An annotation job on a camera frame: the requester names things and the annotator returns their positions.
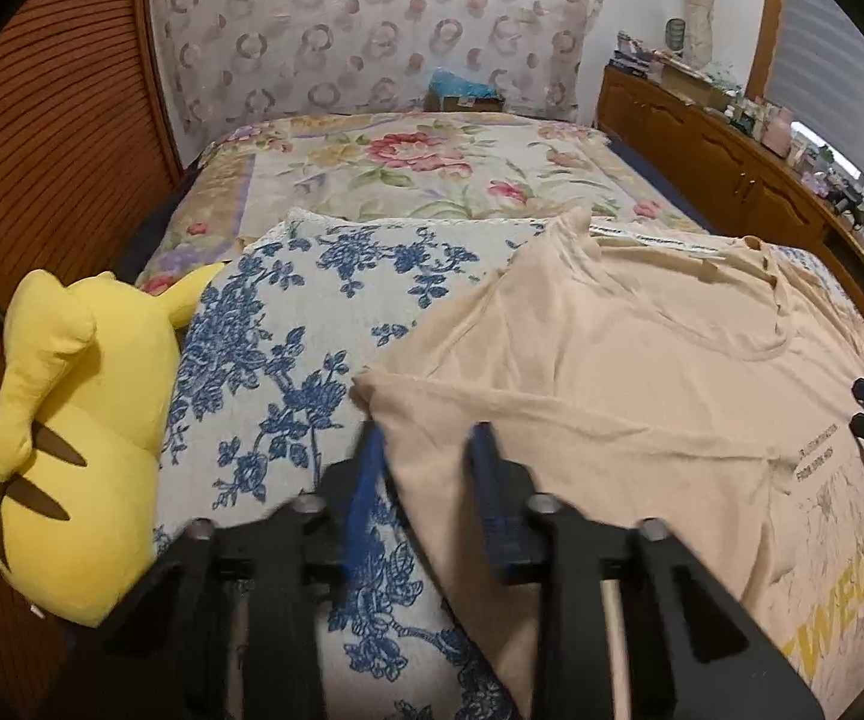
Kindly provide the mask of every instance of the window blind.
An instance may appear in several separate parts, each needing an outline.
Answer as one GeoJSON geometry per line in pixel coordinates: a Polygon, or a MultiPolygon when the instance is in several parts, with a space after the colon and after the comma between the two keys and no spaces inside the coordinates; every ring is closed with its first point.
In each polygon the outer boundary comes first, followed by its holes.
{"type": "Polygon", "coordinates": [[[864,173],[864,37],[834,0],[784,0],[766,95],[864,173]]]}

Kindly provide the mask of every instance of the metal bolt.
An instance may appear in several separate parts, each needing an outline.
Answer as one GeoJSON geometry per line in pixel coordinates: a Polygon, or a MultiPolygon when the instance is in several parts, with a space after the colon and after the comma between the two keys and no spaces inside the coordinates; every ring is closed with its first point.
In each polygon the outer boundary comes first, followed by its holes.
{"type": "Polygon", "coordinates": [[[292,508],[299,514],[318,514],[325,508],[325,501],[318,495],[304,493],[293,501],[292,508]]]}
{"type": "Polygon", "coordinates": [[[185,534],[189,538],[195,538],[195,541],[208,541],[215,533],[215,523],[210,519],[199,517],[193,519],[185,527],[185,534]]]}
{"type": "Polygon", "coordinates": [[[669,533],[669,528],[665,525],[661,519],[656,519],[651,517],[650,519],[643,519],[640,524],[638,524],[638,528],[645,535],[645,538],[648,538],[649,541],[665,541],[666,538],[669,538],[671,535],[669,533]]]}
{"type": "Polygon", "coordinates": [[[562,503],[555,495],[536,493],[529,498],[528,506],[536,514],[555,514],[562,508],[562,503]]]}

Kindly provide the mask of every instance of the cardboard box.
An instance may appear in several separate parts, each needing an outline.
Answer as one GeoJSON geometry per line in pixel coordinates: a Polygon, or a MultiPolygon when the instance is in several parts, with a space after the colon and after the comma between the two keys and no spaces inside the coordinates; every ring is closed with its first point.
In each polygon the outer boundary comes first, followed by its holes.
{"type": "Polygon", "coordinates": [[[429,112],[454,112],[454,111],[483,111],[485,113],[502,113],[505,105],[504,100],[490,100],[489,98],[459,98],[439,96],[431,89],[425,96],[425,109],[429,112]]]}
{"type": "Polygon", "coordinates": [[[731,102],[725,92],[712,86],[702,77],[702,74],[666,62],[662,63],[659,86],[666,92],[688,98],[703,108],[712,108],[716,111],[724,111],[731,102]]]}

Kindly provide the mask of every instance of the pikachu plush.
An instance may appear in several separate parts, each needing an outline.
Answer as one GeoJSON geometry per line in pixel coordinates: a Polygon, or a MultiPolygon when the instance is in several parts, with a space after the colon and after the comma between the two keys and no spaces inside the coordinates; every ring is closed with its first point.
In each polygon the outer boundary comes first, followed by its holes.
{"type": "Polygon", "coordinates": [[[153,298],[112,274],[32,271],[4,328],[0,569],[38,607],[96,626],[154,557],[175,331],[222,264],[153,298]]]}

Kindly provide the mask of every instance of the plush ear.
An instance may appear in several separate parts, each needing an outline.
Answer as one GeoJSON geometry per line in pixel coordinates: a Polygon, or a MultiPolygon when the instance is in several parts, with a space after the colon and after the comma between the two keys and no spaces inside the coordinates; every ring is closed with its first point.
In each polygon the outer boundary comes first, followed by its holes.
{"type": "Polygon", "coordinates": [[[165,307],[172,327],[178,330],[192,322],[192,314],[195,314],[195,307],[199,304],[203,290],[225,266],[226,263],[215,263],[197,268],[190,274],[182,276],[164,293],[157,295],[155,299],[165,307]]]}
{"type": "Polygon", "coordinates": [[[6,371],[0,389],[0,482],[32,454],[32,420],[42,401],[95,338],[95,319],[45,271],[19,283],[6,312],[6,371]]]}

